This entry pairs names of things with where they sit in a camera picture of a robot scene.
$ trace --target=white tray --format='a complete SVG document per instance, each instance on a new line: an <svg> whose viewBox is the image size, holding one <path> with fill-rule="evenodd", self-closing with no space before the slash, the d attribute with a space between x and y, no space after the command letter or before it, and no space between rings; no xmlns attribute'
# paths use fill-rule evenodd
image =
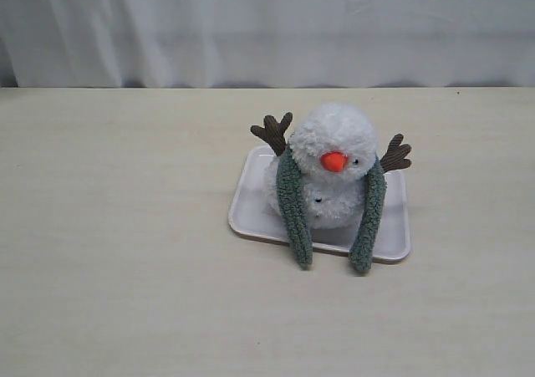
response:
<svg viewBox="0 0 535 377"><path fill-rule="evenodd" d="M231 229L257 240L288 245L283 219L268 205L262 184L264 169L274 153L267 145L252 149L247 156L228 214ZM398 262L410 253L409 214L403 171L385 174L388 184L385 207L374 246L376 262ZM321 252L345 255L356 237L359 224L330 230L312 230L313 247Z"/></svg>

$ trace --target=stuffed toy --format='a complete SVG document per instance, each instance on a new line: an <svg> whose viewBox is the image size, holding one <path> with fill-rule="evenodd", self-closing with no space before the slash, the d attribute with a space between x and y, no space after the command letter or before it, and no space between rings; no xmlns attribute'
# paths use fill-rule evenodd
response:
<svg viewBox="0 0 535 377"><path fill-rule="evenodd" d="M349 250L358 273L371 268L386 193L385 173L411 165L411 147L398 134L383 158L373 125L354 106L326 103L313 110L288 138L288 112L280 123L267 115L251 132L275 156L265 171L267 202L282 217L290 247L302 268L312 264L311 229L346 227L360 218Z"/></svg>

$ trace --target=white curtain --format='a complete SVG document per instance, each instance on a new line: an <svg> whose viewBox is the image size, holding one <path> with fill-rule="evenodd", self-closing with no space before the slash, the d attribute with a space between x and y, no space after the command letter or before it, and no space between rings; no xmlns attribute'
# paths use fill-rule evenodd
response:
<svg viewBox="0 0 535 377"><path fill-rule="evenodd" d="M535 0L0 0L23 87L535 85Z"/></svg>

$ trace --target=brown antler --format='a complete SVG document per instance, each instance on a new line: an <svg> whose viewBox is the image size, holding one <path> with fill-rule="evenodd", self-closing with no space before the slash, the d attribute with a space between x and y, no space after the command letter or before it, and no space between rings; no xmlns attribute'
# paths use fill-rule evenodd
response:
<svg viewBox="0 0 535 377"><path fill-rule="evenodd" d="M405 168L409 168L410 164L412 164L412 162L406 158L412 150L412 147L407 144L402 145L402 141L403 135L399 133L394 136L388 144L388 150L385 155L383 155L383 158L381 158L381 166L385 173L394 170L404 170Z"/></svg>
<svg viewBox="0 0 535 377"><path fill-rule="evenodd" d="M292 118L292 113L287 112L278 123L272 115L266 115L264 117L264 127L253 125L251 126L251 133L268 143L275 151L275 154L280 156L286 150L284 132L292 123Z"/></svg>

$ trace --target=orange carrot nose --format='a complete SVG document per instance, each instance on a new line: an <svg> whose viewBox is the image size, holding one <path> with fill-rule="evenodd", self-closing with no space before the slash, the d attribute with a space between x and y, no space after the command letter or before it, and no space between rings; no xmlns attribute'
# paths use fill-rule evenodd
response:
<svg viewBox="0 0 535 377"><path fill-rule="evenodd" d="M348 162L348 157L342 153L327 153L321 156L321 165L327 171L340 172Z"/></svg>

